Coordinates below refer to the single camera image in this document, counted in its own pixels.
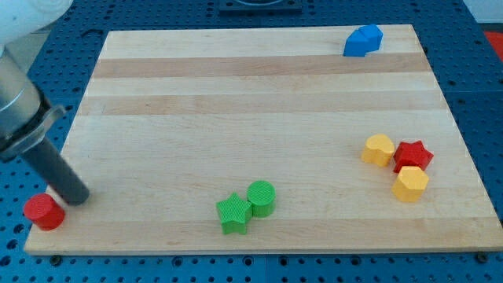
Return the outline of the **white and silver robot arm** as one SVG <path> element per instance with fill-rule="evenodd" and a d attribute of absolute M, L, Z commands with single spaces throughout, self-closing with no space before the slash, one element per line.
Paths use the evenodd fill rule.
<path fill-rule="evenodd" d="M 52 24 L 71 5 L 72 0 L 1 2 L 1 160 L 22 157 L 66 204 L 77 206 L 90 191 L 46 136 L 65 109 L 52 105 L 6 51 L 7 44 Z"/>

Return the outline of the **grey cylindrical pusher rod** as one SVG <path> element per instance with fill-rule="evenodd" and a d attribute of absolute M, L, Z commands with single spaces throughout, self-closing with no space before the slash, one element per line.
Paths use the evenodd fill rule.
<path fill-rule="evenodd" d="M 71 206 L 87 201 L 90 191 L 48 139 L 21 154 L 44 181 Z"/>

